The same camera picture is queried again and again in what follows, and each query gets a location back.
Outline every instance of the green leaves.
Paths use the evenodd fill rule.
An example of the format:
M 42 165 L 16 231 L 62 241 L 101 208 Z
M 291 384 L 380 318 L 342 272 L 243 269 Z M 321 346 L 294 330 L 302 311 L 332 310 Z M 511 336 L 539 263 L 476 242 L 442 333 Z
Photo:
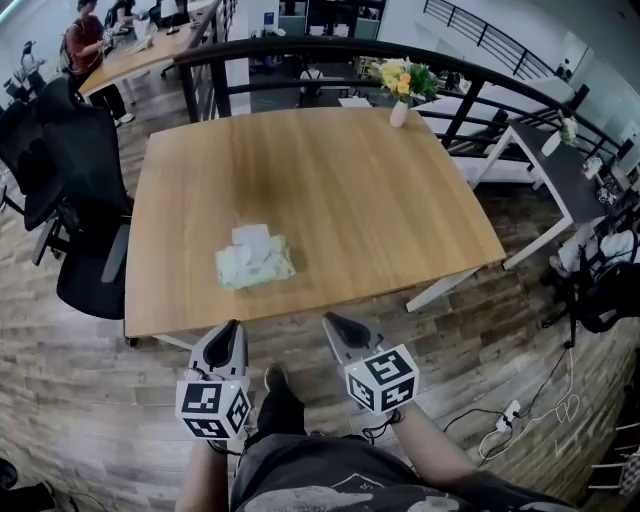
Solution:
M 411 75 L 411 92 L 424 96 L 427 103 L 436 99 L 438 86 L 431 78 L 427 66 L 414 64 L 411 66 L 409 74 Z

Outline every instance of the wooden table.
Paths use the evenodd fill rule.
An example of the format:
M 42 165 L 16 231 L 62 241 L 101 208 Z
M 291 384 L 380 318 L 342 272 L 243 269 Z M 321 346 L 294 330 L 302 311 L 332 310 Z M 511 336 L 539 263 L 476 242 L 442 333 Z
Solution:
M 186 49 L 192 35 L 189 25 L 182 25 L 180 31 L 167 35 L 165 30 L 153 35 L 153 46 L 136 53 L 130 53 L 133 45 L 114 50 L 102 61 L 87 81 L 80 87 L 80 93 L 89 95 L 108 85 L 122 81 L 133 73 L 139 73 L 160 64 L 170 65 L 173 58 Z
M 410 111 L 393 128 L 389 115 L 283 110 L 153 134 L 131 226 L 127 336 L 328 307 L 504 258 L 429 127 Z M 214 255 L 250 223 L 285 236 L 298 273 L 222 289 Z

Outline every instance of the white table leg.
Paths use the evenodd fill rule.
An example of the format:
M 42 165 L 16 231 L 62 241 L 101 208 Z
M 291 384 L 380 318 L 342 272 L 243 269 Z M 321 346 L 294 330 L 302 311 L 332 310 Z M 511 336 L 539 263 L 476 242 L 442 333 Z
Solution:
M 193 346 L 200 341 L 202 336 L 197 336 L 190 332 L 181 332 L 177 334 L 156 334 L 154 338 L 175 345 L 176 347 L 191 350 Z
M 573 224 L 573 219 L 571 217 L 563 217 L 560 219 L 553 227 L 548 229 L 538 238 L 536 238 L 533 242 L 527 245 L 520 252 L 514 254 L 511 258 L 504 262 L 502 265 L 505 270 L 509 270 L 514 267 L 518 263 L 520 263 L 525 258 L 531 256 L 534 252 L 536 252 L 543 245 L 548 244 L 551 240 L 557 237 L 560 233 L 562 233 L 565 229 Z
M 475 180 L 473 180 L 471 183 L 469 183 L 469 185 L 471 186 L 472 189 L 475 189 L 478 186 L 478 183 L 480 183 L 480 181 L 482 180 L 482 176 L 484 176 L 484 174 L 489 169 L 491 169 L 491 166 L 494 163 L 496 163 L 498 158 L 500 158 L 500 155 L 502 155 L 502 153 L 504 153 L 504 150 L 507 149 L 507 145 L 509 144 L 509 142 L 511 141 L 511 138 L 512 138 L 512 136 L 511 136 L 512 132 L 513 132 L 513 129 L 511 127 L 509 127 L 504 132 L 502 137 L 500 137 L 500 140 L 498 141 L 498 143 L 491 150 L 491 153 L 489 153 L 489 156 L 487 157 L 487 160 L 486 160 L 486 162 L 484 164 L 484 169 L 482 170 L 482 172 L 476 177 Z
M 131 103 L 132 105 L 135 105 L 136 104 L 136 95 L 133 92 L 133 87 L 131 87 L 131 83 L 129 83 L 129 79 L 125 78 L 124 80 L 122 80 L 121 83 L 122 83 L 122 88 L 127 93 L 127 96 L 129 98 L 129 103 Z
M 480 267 L 476 267 L 472 268 L 471 270 L 460 272 L 459 274 L 453 274 L 452 276 L 443 277 L 439 281 L 429 286 L 429 288 L 423 291 L 420 295 L 407 302 L 407 311 L 411 313 L 412 311 L 416 311 L 417 309 L 426 306 L 427 304 L 429 304 L 429 302 L 440 297 L 440 295 L 449 291 L 451 288 L 464 281 L 470 275 L 475 274 L 479 269 Z

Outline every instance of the shoe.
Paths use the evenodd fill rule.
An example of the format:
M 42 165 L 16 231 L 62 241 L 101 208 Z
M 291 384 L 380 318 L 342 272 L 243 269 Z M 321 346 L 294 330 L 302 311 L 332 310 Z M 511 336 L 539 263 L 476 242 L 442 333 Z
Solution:
M 267 388 L 267 391 L 271 391 L 274 387 L 281 386 L 282 384 L 285 386 L 289 385 L 287 371 L 280 364 L 272 364 L 267 368 L 267 371 L 264 372 L 264 387 Z
M 120 119 L 118 119 L 118 122 L 122 123 L 122 124 L 127 124 L 127 123 L 130 123 L 131 121 L 133 121 L 135 118 L 136 118 L 136 116 L 134 116 L 130 112 L 127 112 Z

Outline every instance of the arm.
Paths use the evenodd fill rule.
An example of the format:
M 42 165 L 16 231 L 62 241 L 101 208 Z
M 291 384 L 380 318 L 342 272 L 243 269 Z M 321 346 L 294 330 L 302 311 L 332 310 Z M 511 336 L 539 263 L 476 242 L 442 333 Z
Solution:
M 399 409 L 402 419 L 392 424 L 402 449 L 425 482 L 446 487 L 478 471 L 473 461 L 436 427 L 415 402 Z
M 228 487 L 227 456 L 213 450 L 206 441 L 196 441 L 175 512 L 227 512 Z
M 103 46 L 104 46 L 104 41 L 98 41 L 97 43 L 93 43 L 93 44 L 90 44 L 89 46 L 85 46 L 79 52 L 75 52 L 75 55 L 77 55 L 78 57 L 88 57 L 89 55 L 98 53 Z

